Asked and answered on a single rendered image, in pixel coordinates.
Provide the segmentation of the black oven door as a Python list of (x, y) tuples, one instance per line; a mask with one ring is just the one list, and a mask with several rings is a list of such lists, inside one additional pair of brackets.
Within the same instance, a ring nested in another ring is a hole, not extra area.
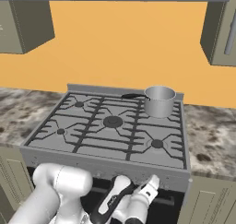
[[(139, 170), (114, 171), (111, 166), (105, 167), (103, 171), (90, 170), (90, 172), (93, 177), (92, 187), (107, 189), (107, 191), (112, 184), (112, 178), (116, 175), (126, 175), (132, 180), (135, 186), (141, 184), (151, 175), (151, 172)], [(97, 172), (101, 173), (100, 178), (96, 177)], [(160, 179), (159, 190), (164, 190), (169, 195), (172, 195), (174, 197), (175, 203), (173, 206), (167, 206), (152, 202), (148, 210), (147, 224), (177, 224), (178, 218), (180, 216), (181, 206), (183, 204), (184, 193), (173, 191), (170, 188), (165, 189), (163, 186), (164, 178), (162, 177), (161, 173), (158, 172), (157, 176)], [(82, 198), (82, 205), (84, 206), (86, 211), (90, 212), (99, 203), (102, 197), (104, 197), (104, 195), (89, 192), (85, 197)]]

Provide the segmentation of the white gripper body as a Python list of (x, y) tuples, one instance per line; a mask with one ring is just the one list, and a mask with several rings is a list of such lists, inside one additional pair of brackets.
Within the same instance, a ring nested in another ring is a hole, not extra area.
[(142, 182), (139, 185), (138, 190), (141, 191), (148, 187), (151, 187), (154, 191), (159, 189), (159, 177), (156, 174), (151, 175), (147, 180)]

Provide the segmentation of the grey gas stove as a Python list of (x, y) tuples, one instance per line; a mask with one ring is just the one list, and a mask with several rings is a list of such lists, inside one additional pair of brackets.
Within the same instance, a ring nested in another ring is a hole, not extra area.
[(125, 88), (69, 85), (21, 144), (27, 167), (51, 162), (89, 172), (107, 166), (114, 171), (159, 172), (165, 189), (183, 192), (185, 197), (190, 159), (183, 94), (176, 95), (169, 117), (157, 119), (145, 113), (143, 97), (122, 99), (127, 92)]

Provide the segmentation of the beige base cupboard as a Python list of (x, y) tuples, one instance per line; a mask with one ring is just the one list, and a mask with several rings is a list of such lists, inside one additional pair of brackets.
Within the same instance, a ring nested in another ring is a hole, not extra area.
[(0, 147), (0, 184), (14, 211), (34, 190), (27, 167), (17, 147)]
[(236, 201), (236, 176), (194, 173), (177, 224), (223, 224)]

